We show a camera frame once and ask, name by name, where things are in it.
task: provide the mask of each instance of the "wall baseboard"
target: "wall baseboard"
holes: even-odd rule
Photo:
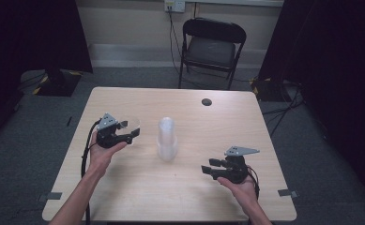
[[[88,45],[92,67],[94,68],[152,68],[179,67],[178,49],[137,45]],[[266,50],[248,50],[240,55],[238,68],[260,68]]]

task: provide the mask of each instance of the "gray carpet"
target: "gray carpet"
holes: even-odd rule
[[[223,78],[193,76],[196,72],[203,71],[187,75],[193,83],[183,82],[183,88],[226,86]],[[26,72],[22,80],[41,73]],[[257,74],[258,69],[238,69],[232,90],[250,91],[247,80]],[[0,130],[0,224],[46,224],[41,217],[45,202],[38,198],[51,191],[94,87],[177,88],[173,67],[95,68],[94,74],[82,76],[71,97],[34,96],[36,80],[21,84],[25,95],[20,108]],[[288,90],[291,95],[295,92],[294,87]],[[260,102],[260,107],[268,112],[288,104]],[[278,122],[279,117],[271,120],[275,115],[265,116],[269,133]],[[297,219],[276,224],[365,224],[365,188],[339,153],[324,141],[319,122],[305,105],[283,117],[272,142],[288,187],[299,194],[294,198]]]

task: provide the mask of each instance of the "wrist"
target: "wrist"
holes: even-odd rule
[[[90,165],[83,178],[93,181],[99,181],[103,174],[104,172],[102,172],[99,167]]]
[[[271,224],[258,201],[252,201],[244,207],[244,213],[250,218],[252,224]]]

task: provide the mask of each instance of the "white wall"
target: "white wall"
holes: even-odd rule
[[[77,6],[88,44],[170,48],[170,18],[161,0],[77,0]],[[240,58],[244,60],[243,54],[265,55],[280,10],[280,7],[187,2],[186,12],[173,13],[172,18],[179,44],[183,22],[192,18],[194,12],[196,17],[239,24],[248,34]]]

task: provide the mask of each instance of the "black tape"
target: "black tape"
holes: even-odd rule
[[[48,194],[42,194],[39,196],[39,202],[46,202],[47,200],[60,200],[62,192],[50,192]]]
[[[281,189],[281,190],[278,190],[278,192],[281,197],[291,196],[291,198],[293,198],[293,199],[298,197],[298,193],[296,191],[290,191],[289,189]]]

